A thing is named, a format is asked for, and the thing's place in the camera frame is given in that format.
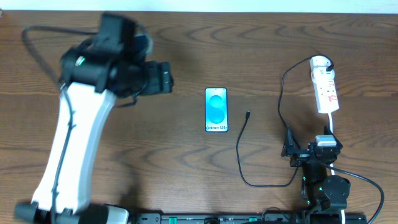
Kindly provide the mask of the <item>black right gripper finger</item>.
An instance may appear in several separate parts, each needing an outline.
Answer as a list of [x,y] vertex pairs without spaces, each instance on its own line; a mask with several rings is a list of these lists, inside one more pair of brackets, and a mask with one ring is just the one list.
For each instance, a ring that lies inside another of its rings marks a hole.
[[289,126],[286,127],[285,140],[282,148],[281,156],[290,157],[295,152],[295,143],[293,139],[292,130]]
[[333,134],[333,131],[330,129],[330,127],[329,127],[328,125],[326,125],[326,126],[324,127],[323,134],[324,134],[324,135],[331,135],[331,136],[334,135],[334,134]]

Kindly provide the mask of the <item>blue Galaxy smartphone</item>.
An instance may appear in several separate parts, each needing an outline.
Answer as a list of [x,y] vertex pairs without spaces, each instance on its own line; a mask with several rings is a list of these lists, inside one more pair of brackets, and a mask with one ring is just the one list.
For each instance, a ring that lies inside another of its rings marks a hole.
[[225,87],[205,89],[205,131],[225,133],[228,127],[228,91]]

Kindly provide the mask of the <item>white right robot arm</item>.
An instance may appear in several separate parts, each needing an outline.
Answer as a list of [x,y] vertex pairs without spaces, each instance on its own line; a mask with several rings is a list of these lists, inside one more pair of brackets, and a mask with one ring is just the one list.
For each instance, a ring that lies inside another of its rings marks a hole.
[[341,211],[347,208],[351,184],[339,175],[329,175],[328,166],[336,161],[343,145],[329,127],[315,136],[306,149],[295,145],[290,127],[286,127],[281,156],[290,158],[290,166],[303,170],[302,195],[308,208],[301,211],[295,223],[341,223]]

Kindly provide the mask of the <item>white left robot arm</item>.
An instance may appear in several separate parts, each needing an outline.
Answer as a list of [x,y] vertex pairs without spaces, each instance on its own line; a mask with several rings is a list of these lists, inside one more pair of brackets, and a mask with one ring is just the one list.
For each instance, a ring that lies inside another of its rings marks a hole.
[[91,180],[104,125],[118,98],[170,93],[170,64],[136,53],[68,50],[49,160],[30,202],[16,205],[28,223],[129,223],[128,209],[91,203]]

